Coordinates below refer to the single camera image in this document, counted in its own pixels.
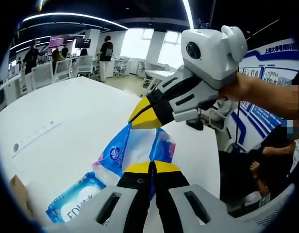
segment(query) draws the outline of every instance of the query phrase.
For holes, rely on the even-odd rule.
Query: floor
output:
[[[105,84],[141,96],[145,92],[145,89],[141,87],[142,81],[142,78],[130,74],[125,77],[107,78]],[[224,150],[230,138],[227,131],[216,131],[216,139],[218,150]]]

